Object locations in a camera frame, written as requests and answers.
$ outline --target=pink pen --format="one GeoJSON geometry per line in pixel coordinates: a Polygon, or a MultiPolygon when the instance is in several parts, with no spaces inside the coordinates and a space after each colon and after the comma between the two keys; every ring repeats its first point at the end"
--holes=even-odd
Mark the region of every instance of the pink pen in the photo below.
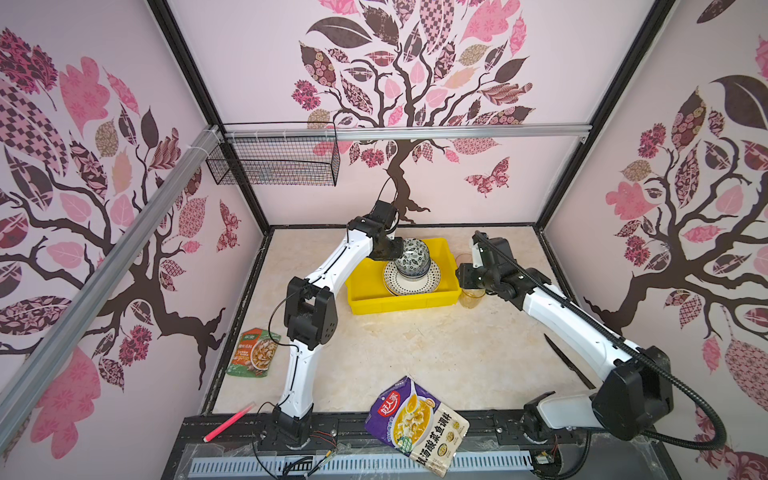
{"type": "Polygon", "coordinates": [[[229,419],[229,420],[227,420],[226,422],[224,422],[224,423],[222,423],[221,425],[219,425],[218,427],[216,427],[216,429],[215,429],[215,430],[213,430],[213,431],[212,431],[211,433],[209,433],[208,435],[205,435],[205,436],[203,437],[203,442],[206,442],[206,443],[208,443],[208,442],[210,442],[211,440],[215,439],[215,438],[216,438],[216,435],[219,435],[221,432],[223,432],[224,430],[228,429],[228,428],[229,428],[229,427],[230,427],[230,426],[231,426],[233,423],[235,423],[237,420],[240,420],[240,419],[243,417],[243,415],[245,415],[246,413],[250,412],[250,410],[251,410],[251,409],[252,409],[254,406],[256,406],[256,404],[255,404],[254,402],[251,402],[251,403],[249,403],[248,405],[246,405],[246,407],[245,407],[244,409],[242,409],[242,410],[240,410],[238,413],[236,413],[236,414],[232,415],[232,418],[230,418],[230,419],[229,419]]]}

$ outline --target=butterfly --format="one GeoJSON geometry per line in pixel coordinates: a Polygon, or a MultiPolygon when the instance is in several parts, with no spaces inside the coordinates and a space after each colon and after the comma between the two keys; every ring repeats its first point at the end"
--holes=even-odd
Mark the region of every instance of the butterfly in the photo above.
{"type": "Polygon", "coordinates": [[[468,181],[470,185],[473,185],[478,188],[478,192],[485,195],[485,197],[488,197],[488,192],[493,190],[493,187],[509,187],[507,185],[507,181],[509,180],[509,175],[507,175],[506,172],[507,169],[509,169],[509,157],[506,157],[504,160],[498,162],[495,167],[493,167],[493,171],[489,176],[485,175],[470,175],[469,177],[466,177],[464,180],[468,181]]]}
{"type": "Polygon", "coordinates": [[[221,209],[221,218],[224,220],[224,226],[226,230],[219,237],[219,241],[216,244],[216,251],[220,252],[225,248],[234,248],[237,245],[237,234],[235,230],[240,226],[240,220],[237,219],[237,215],[230,213],[230,208],[219,200],[219,208],[221,209]]]}

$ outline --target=pink wall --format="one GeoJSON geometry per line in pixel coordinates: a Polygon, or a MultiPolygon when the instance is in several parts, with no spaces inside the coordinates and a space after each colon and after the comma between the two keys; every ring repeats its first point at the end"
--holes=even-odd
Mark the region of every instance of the pink wall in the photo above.
{"type": "MultiPolygon", "coordinates": [[[[712,3],[675,11],[547,233],[584,307],[725,421],[723,451],[668,446],[681,476],[765,478],[768,10],[712,3]]],[[[657,427],[713,434],[679,392],[657,427]]]]}
{"type": "MultiPolygon", "coordinates": [[[[587,122],[651,2],[405,0],[397,12],[395,2],[360,0],[172,4],[225,121],[309,117],[387,127],[451,118],[477,124],[483,114],[500,116],[479,124],[587,122]],[[362,33],[340,33],[354,29],[362,33]],[[409,42],[413,34],[417,40],[409,42]],[[395,60],[398,45],[411,51],[415,43],[426,46],[424,62],[406,55],[395,60]],[[497,48],[502,56],[486,73],[486,58],[497,48]],[[515,62],[518,73],[504,75],[515,62]],[[512,108],[514,114],[502,113],[512,108]]],[[[483,148],[403,141],[391,157],[387,141],[358,145],[360,157],[371,150],[369,161],[357,160],[350,153],[357,147],[347,144],[336,187],[255,190],[271,223],[345,223],[369,208],[387,177],[396,185],[402,219],[535,221],[574,140],[497,138],[483,148]],[[412,155],[425,149],[428,158],[412,155]]]]}
{"type": "MultiPolygon", "coordinates": [[[[205,123],[143,1],[24,2],[2,20],[4,385],[205,123]]],[[[0,475],[158,477],[199,412],[260,238],[238,189],[199,170],[0,475]]]]}

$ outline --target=yellow plastic bin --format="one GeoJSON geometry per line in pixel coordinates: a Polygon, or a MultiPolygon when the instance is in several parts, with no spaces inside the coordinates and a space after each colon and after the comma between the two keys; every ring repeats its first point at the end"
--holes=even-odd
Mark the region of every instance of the yellow plastic bin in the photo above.
{"type": "Polygon", "coordinates": [[[375,262],[369,258],[360,262],[346,280],[347,299],[352,313],[397,312],[432,306],[448,306],[458,301],[462,289],[456,278],[456,260],[445,238],[423,240],[429,248],[429,256],[440,267],[440,284],[432,293],[419,295],[392,295],[384,284],[384,267],[387,262],[375,262]]]}

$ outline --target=red logo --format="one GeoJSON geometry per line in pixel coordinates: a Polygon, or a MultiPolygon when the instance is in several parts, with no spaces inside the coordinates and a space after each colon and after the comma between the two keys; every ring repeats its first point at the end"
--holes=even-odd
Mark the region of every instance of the red logo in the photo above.
{"type": "Polygon", "coordinates": [[[397,392],[391,392],[384,403],[379,407],[379,415],[382,417],[390,417],[395,412],[397,412],[397,407],[399,405],[400,394],[397,392]]]}

